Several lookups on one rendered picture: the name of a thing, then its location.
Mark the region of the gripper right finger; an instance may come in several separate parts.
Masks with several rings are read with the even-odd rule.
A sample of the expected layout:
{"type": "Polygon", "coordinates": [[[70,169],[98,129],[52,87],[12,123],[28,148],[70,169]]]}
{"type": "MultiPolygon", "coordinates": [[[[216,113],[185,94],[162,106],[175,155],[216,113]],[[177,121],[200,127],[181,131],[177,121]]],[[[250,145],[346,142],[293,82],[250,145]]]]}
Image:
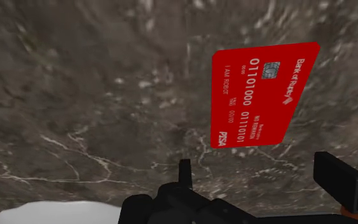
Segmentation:
{"type": "Polygon", "coordinates": [[[326,151],[314,154],[313,179],[340,207],[340,214],[358,221],[358,170],[326,151]]]}

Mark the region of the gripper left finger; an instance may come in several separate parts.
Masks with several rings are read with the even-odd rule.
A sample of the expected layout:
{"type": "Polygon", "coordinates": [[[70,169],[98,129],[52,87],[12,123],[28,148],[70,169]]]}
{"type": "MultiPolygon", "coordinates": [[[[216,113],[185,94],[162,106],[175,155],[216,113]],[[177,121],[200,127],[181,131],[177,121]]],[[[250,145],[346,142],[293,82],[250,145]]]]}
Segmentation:
{"type": "Polygon", "coordinates": [[[191,160],[179,162],[178,181],[165,183],[156,197],[137,194],[122,204],[118,224],[228,224],[216,203],[193,190],[191,160]]]}

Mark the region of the white rounded object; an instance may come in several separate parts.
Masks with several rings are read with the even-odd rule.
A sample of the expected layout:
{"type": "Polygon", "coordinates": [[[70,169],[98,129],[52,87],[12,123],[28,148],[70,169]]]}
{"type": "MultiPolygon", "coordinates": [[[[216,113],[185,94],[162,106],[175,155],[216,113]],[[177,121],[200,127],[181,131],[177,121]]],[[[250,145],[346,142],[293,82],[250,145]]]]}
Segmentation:
{"type": "Polygon", "coordinates": [[[118,224],[121,208],[92,201],[37,201],[0,212],[0,224],[118,224]]]}

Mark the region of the red bank card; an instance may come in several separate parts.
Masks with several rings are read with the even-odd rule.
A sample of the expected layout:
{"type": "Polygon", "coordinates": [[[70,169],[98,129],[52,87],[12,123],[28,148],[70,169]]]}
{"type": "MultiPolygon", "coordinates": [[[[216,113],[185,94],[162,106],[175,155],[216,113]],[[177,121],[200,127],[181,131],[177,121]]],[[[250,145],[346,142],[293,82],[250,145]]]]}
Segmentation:
{"type": "Polygon", "coordinates": [[[212,57],[211,147],[281,143],[319,51],[316,42],[217,51],[212,57]]]}

